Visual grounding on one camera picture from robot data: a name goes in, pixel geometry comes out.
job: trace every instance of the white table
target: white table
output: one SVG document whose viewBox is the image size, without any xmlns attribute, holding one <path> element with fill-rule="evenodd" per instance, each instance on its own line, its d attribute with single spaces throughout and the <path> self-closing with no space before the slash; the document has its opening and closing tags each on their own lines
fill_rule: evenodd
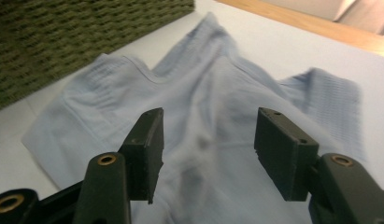
<svg viewBox="0 0 384 224">
<path fill-rule="evenodd" d="M 134 54 L 152 67 L 208 11 L 215 14 L 235 39 L 240 54 L 275 79 L 318 67 L 360 85 L 363 91 L 363 143 L 370 161 L 367 168 L 384 188 L 383 57 L 211 0 L 197 0 L 196 11 L 192 14 L 113 54 Z M 36 115 L 74 75 L 0 111 L 0 193 L 8 189 L 30 188 L 35 189 L 40 198 L 45 198 L 57 191 L 21 144 L 21 137 Z"/>
</svg>

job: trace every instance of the green woven basket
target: green woven basket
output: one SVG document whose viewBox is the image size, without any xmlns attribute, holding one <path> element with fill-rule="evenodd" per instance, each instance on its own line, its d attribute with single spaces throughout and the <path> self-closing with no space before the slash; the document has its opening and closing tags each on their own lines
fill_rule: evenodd
<svg viewBox="0 0 384 224">
<path fill-rule="evenodd" d="M 193 11 L 193 0 L 0 1 L 0 109 Z"/>
</svg>

